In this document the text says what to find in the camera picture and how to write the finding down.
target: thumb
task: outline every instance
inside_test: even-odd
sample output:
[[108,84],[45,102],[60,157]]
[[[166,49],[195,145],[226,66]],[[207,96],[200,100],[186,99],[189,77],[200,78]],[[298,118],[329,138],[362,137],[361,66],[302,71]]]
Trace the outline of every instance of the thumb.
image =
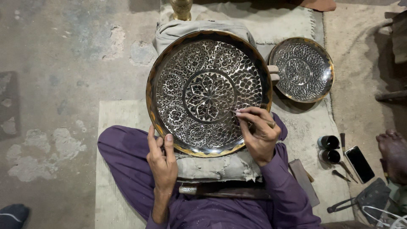
[[167,134],[164,140],[164,149],[167,153],[167,162],[174,162],[174,139],[172,134]]

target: purple sleeve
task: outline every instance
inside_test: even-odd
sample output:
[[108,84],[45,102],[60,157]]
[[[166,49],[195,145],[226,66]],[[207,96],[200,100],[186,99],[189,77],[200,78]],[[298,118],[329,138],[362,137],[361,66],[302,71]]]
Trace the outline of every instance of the purple sleeve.
[[168,222],[165,222],[163,224],[158,224],[154,222],[150,212],[149,220],[147,220],[146,229],[170,229],[170,226],[168,225]]
[[267,165],[260,168],[267,192],[274,203],[272,225],[275,229],[322,228],[319,226],[321,219],[312,214],[308,196],[285,164],[279,153],[276,153]]

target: smartphone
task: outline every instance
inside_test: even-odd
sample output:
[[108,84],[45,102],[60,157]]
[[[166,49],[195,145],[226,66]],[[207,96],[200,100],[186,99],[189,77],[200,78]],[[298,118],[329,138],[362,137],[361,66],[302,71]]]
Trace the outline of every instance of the smartphone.
[[370,167],[368,161],[363,156],[359,147],[354,146],[345,152],[345,157],[348,159],[353,170],[356,172],[357,177],[362,184],[370,181],[374,177],[374,172]]

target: brass vase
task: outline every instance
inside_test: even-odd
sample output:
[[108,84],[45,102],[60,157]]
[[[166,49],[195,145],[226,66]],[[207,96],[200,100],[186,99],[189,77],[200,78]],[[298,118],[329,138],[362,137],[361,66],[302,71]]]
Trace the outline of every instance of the brass vase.
[[170,0],[175,20],[191,21],[192,0]]

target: central flower motif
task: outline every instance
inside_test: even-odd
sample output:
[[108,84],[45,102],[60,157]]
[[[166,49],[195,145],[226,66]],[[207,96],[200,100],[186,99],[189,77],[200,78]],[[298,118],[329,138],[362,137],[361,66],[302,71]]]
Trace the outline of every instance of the central flower motif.
[[186,101],[191,113],[203,121],[215,121],[229,112],[234,93],[229,80],[218,73],[197,75],[189,84]]

